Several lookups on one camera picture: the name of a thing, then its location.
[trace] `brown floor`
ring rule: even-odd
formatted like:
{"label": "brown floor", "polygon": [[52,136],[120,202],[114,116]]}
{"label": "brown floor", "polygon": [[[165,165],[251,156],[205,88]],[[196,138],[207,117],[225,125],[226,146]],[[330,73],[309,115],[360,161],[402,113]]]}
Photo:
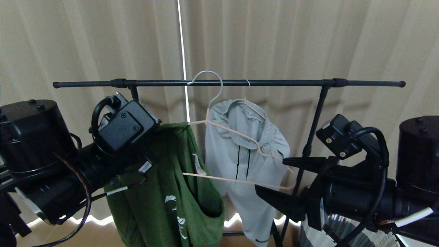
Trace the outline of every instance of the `brown floor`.
{"label": "brown floor", "polygon": [[[18,247],[34,246],[43,243],[56,241],[68,235],[76,224],[67,221],[63,225],[51,226],[43,222],[39,222],[31,226],[32,233],[21,238],[17,237]],[[233,226],[225,229],[226,231],[239,231],[242,228],[240,222],[236,222]],[[292,224],[288,226],[287,234],[283,242],[284,247],[292,247],[293,239],[297,237],[298,228]],[[94,221],[87,222],[79,233],[72,239],[59,245],[60,247],[124,247],[120,240],[116,227],[113,222],[106,225],[99,225]],[[225,236],[221,247],[253,247],[253,243],[245,236]],[[271,237],[269,247],[274,247],[274,241]]]}

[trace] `beige curtain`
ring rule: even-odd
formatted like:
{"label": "beige curtain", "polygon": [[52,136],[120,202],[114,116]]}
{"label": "beige curtain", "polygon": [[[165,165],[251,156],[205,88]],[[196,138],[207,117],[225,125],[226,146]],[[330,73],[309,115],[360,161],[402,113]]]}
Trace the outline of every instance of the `beige curtain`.
{"label": "beige curtain", "polygon": [[[394,177],[399,123],[439,114],[438,13],[437,1],[181,1],[187,77],[210,69],[224,79],[404,80],[405,88],[331,89],[319,125],[341,113],[381,129]],[[87,130],[95,104],[116,91],[130,98],[129,91],[55,90],[53,81],[183,79],[175,1],[0,1],[0,28],[1,104],[56,100],[70,131],[84,143],[91,142]],[[205,118],[218,90],[188,88],[192,121]],[[216,102],[241,98],[245,91],[225,88]],[[248,99],[267,111],[291,156],[300,156],[319,91],[252,87]],[[145,87],[139,94],[164,122],[186,120],[183,88]],[[195,130],[202,148],[203,126]],[[330,152],[315,139],[312,155]],[[303,185],[313,178],[305,173]],[[229,217],[233,213],[228,208]],[[92,215],[109,215],[105,200],[94,203]]]}
{"label": "beige curtain", "polygon": [[[1,104],[55,100],[69,130],[91,143],[95,105],[117,91],[131,99],[130,91],[54,89],[52,82],[183,79],[176,13],[174,1],[0,1]],[[185,121],[183,88],[144,87],[139,96],[164,122]],[[94,202],[91,215],[109,216],[106,200]],[[37,218],[29,210],[22,217]]]}

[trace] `hanger hook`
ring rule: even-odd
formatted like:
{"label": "hanger hook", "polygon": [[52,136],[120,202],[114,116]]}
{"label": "hanger hook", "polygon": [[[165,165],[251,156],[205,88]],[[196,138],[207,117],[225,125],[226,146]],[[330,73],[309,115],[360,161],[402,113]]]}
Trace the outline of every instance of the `hanger hook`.
{"label": "hanger hook", "polygon": [[252,86],[250,85],[250,82],[247,79],[244,79],[244,80],[246,80],[248,82],[248,88],[247,88],[247,91],[245,92],[245,95],[244,95],[244,99],[245,99]]}
{"label": "hanger hook", "polygon": [[194,76],[192,81],[187,83],[187,84],[188,85],[192,85],[199,75],[201,75],[202,73],[206,73],[206,72],[212,73],[212,74],[216,75],[218,77],[219,81],[221,82],[221,89],[219,90],[219,93],[209,102],[209,105],[208,105],[207,108],[210,109],[210,105],[212,104],[212,102],[214,100],[216,100],[221,95],[221,93],[223,92],[223,88],[224,88],[223,79],[221,79],[221,77],[216,72],[213,72],[212,70],[203,70],[203,71],[198,72],[198,74],[196,76]]}

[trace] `white cable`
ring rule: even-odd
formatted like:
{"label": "white cable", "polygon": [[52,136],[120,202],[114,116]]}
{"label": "white cable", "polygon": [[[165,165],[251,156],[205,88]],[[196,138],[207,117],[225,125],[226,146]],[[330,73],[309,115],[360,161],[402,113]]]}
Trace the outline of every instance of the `white cable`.
{"label": "white cable", "polygon": [[417,213],[409,215],[409,216],[405,217],[404,219],[400,219],[400,220],[395,221],[395,225],[397,227],[405,226],[407,224],[410,224],[412,222],[420,220],[420,219],[422,219],[424,217],[427,217],[427,216],[429,216],[432,213],[433,213],[432,208],[428,207],[428,208],[425,208],[425,209],[423,209],[423,210],[421,210],[421,211],[419,211]]}
{"label": "white cable", "polygon": [[119,188],[119,189],[115,189],[115,190],[112,190],[112,191],[108,191],[108,192],[107,192],[107,196],[109,196],[109,195],[111,195],[111,194],[114,194],[114,193],[117,193],[117,192],[121,192],[121,191],[127,190],[127,189],[128,189],[128,186],[125,186],[125,187],[121,187],[121,188]]}
{"label": "white cable", "polygon": [[210,105],[212,104],[212,102],[213,102],[214,100],[216,100],[216,98],[218,98],[218,97],[221,95],[221,93],[223,92],[223,87],[224,87],[223,79],[221,79],[221,77],[220,77],[216,72],[213,72],[212,70],[203,70],[203,71],[199,72],[199,73],[198,73],[198,74],[192,79],[192,81],[191,81],[191,82],[188,82],[187,84],[188,84],[188,85],[193,84],[194,81],[197,79],[197,77],[198,77],[199,75],[201,75],[202,73],[205,73],[205,72],[209,72],[209,73],[212,73],[212,74],[216,75],[216,76],[218,77],[219,81],[221,82],[221,89],[219,90],[219,93],[217,94],[217,96],[215,96],[215,98],[213,98],[213,99],[209,102],[209,106],[208,106],[207,108],[210,109]]}

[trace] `clothing rack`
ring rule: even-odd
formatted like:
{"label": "clothing rack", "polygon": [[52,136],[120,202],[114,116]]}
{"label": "clothing rack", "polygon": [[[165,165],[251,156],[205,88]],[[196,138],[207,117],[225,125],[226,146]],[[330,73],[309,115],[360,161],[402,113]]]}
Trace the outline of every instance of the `clothing rack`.
{"label": "clothing rack", "polygon": [[[248,80],[252,87],[255,86],[280,86],[280,87],[308,87],[320,86],[320,96],[317,103],[316,111],[314,113],[313,122],[309,131],[308,140],[303,147],[302,157],[309,157],[311,155],[312,142],[316,133],[317,125],[319,123],[320,115],[322,113],[323,105],[331,87],[346,87],[346,86],[373,86],[373,87],[404,87],[404,81],[370,81],[370,80],[346,80],[346,79],[329,79],[329,80]],[[139,100],[137,87],[181,87],[181,86],[220,86],[219,80],[197,80],[192,84],[188,83],[190,80],[126,80],[115,79],[110,81],[81,81],[81,82],[53,82],[54,88],[61,87],[117,87],[128,88],[134,100]],[[248,86],[246,80],[223,80],[224,86]],[[296,196],[300,183],[303,177],[303,169],[299,169],[297,173],[296,185],[293,189],[293,196]],[[276,247],[282,247],[282,242],[285,238],[289,218],[285,219],[282,232],[279,234],[276,224],[272,223],[270,234],[273,235]],[[238,236],[244,235],[242,232],[225,232],[224,236]]]}

